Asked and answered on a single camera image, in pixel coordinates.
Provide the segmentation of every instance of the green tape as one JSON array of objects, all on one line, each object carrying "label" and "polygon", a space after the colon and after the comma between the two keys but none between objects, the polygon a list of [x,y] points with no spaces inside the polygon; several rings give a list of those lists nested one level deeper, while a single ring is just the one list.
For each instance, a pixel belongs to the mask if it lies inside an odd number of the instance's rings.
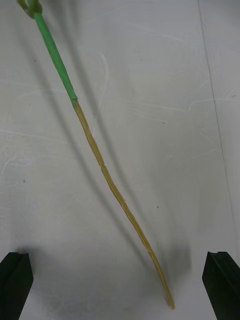
[{"label": "green tape", "polygon": [[34,14],[34,19],[36,20],[36,24],[39,28],[39,31],[41,32],[42,38],[45,42],[47,50],[48,50],[50,57],[52,59],[52,62],[54,63],[55,68],[61,78],[61,81],[67,91],[67,94],[69,95],[69,98],[71,99],[72,106],[75,109],[74,100],[78,100],[78,97],[76,96],[76,94],[74,92],[74,88],[73,88],[71,81],[69,79],[69,75],[68,75],[67,70],[65,68],[65,65],[63,63],[63,60],[60,57],[58,48],[57,48],[57,46],[54,42],[54,39],[49,31],[49,28],[46,25],[41,13],[36,12]]}]

